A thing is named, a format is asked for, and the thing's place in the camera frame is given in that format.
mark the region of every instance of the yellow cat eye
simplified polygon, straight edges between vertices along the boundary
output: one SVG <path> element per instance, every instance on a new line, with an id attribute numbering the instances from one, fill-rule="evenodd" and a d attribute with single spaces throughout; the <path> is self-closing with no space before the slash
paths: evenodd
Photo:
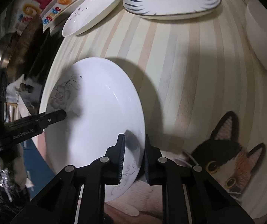
<path id="1" fill-rule="evenodd" d="M 226 188 L 230 189 L 236 184 L 236 178 L 231 177 L 226 182 Z"/>
<path id="2" fill-rule="evenodd" d="M 206 165 L 205 170 L 210 174 L 214 174 L 219 170 L 219 168 L 220 168 L 220 166 L 219 166 L 217 161 L 210 161 Z"/>

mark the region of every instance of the cat ear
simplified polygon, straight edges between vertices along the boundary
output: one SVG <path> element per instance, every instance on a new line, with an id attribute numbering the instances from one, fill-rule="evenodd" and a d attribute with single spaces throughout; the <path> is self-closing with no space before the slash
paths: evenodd
<path id="1" fill-rule="evenodd" d="M 210 135 L 214 140 L 236 141 L 239 137 L 239 118 L 233 111 L 228 111 L 218 122 Z"/>
<path id="2" fill-rule="evenodd" d="M 248 152 L 247 157 L 249 159 L 249 164 L 252 169 L 251 172 L 257 170 L 265 154 L 266 154 L 266 146 L 264 143 L 258 144 L 256 147 L 254 147 L 251 151 Z"/>

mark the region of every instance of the plate with blue leaf pattern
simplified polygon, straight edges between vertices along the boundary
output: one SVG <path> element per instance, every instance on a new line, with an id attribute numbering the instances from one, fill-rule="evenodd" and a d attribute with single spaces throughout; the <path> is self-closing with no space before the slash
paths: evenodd
<path id="1" fill-rule="evenodd" d="M 148 19 L 177 20 L 206 15 L 222 0 L 123 0 L 126 11 Z"/>

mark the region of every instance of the white plate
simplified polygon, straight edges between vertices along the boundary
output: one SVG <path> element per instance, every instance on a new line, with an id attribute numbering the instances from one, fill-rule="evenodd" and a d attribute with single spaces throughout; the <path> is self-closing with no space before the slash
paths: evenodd
<path id="1" fill-rule="evenodd" d="M 79 35 L 103 20 L 118 5 L 120 0 L 85 0 L 70 15 L 62 35 Z"/>
<path id="2" fill-rule="evenodd" d="M 125 193 L 136 179 L 145 147 L 141 102 L 126 73 L 107 59 L 80 60 L 63 73 L 50 95 L 46 112 L 58 109 L 65 109 L 67 118 L 45 130 L 55 173 L 69 164 L 89 165 L 124 133 L 122 179 L 118 186 L 106 186 L 105 201 Z"/>
<path id="3" fill-rule="evenodd" d="M 221 0 L 123 0 L 124 8 L 148 19 L 176 20 L 211 13 Z"/>

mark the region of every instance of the cat face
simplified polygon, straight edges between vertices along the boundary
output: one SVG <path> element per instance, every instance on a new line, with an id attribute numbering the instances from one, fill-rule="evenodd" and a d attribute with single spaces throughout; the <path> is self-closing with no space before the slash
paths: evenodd
<path id="1" fill-rule="evenodd" d="M 259 167 L 264 154 L 263 143 L 247 151 L 238 142 L 237 115 L 229 111 L 219 121 L 210 139 L 200 144 L 188 160 L 199 164 L 237 200 Z"/>

